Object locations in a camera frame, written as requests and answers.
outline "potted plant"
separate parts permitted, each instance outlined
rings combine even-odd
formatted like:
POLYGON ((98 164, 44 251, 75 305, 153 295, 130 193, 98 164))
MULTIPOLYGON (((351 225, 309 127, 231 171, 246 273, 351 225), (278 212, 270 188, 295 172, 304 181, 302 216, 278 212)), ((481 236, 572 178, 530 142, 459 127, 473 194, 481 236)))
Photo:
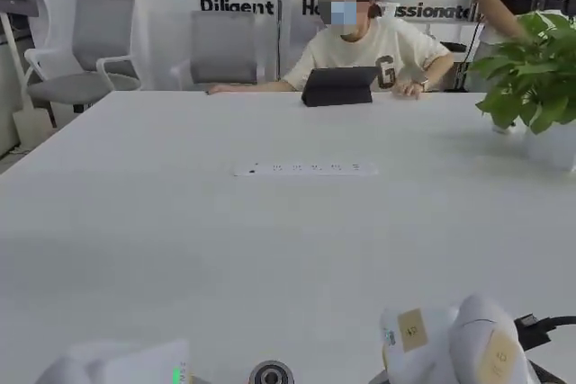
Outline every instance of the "potted plant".
POLYGON ((472 64, 494 82, 476 106, 507 128, 527 126, 526 154, 556 168, 576 169, 576 28, 553 14, 519 17, 529 38, 499 44, 472 64))

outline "black tablet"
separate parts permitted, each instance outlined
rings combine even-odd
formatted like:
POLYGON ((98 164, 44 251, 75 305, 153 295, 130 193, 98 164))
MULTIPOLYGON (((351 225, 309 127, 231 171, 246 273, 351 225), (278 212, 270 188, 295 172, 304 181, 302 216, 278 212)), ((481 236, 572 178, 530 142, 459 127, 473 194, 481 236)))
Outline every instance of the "black tablet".
POLYGON ((370 85, 378 67, 327 67, 312 69, 302 92, 307 107, 371 103, 370 85))

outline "green plant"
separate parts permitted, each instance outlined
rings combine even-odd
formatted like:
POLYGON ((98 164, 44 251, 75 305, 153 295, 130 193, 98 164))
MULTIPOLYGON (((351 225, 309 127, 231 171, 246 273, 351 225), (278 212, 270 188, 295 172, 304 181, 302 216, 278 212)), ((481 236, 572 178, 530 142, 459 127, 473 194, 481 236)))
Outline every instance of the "green plant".
POLYGON ((539 134, 576 120, 576 28, 553 14, 531 13, 519 21, 530 38, 499 44, 492 56, 472 64, 494 82, 476 106, 497 126, 519 117, 539 134))

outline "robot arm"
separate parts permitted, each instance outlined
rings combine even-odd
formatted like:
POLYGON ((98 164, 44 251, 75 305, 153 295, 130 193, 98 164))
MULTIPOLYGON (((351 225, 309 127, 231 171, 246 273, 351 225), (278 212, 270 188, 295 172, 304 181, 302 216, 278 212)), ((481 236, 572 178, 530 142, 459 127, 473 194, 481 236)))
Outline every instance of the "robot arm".
POLYGON ((515 321, 478 295, 458 308, 387 309, 381 318, 384 367, 390 384, 565 384, 525 354, 550 342, 547 332, 565 324, 576 320, 527 316, 515 321), (407 314, 412 316, 408 326, 407 314))
POLYGON ((449 332, 455 376, 463 384, 536 384, 514 320, 481 296, 466 299, 449 332))

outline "hand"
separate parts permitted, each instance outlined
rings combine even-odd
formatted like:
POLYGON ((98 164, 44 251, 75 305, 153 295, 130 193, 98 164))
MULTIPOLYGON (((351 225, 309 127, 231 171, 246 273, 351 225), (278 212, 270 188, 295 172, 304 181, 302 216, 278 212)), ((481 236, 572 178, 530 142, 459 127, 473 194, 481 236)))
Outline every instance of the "hand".
POLYGON ((223 92, 237 92, 238 91, 237 85, 214 85, 211 87, 207 94, 221 94, 223 92))
POLYGON ((424 93, 424 85, 413 83, 411 81, 397 82, 392 91, 401 97, 410 97, 419 99, 420 95, 424 93))

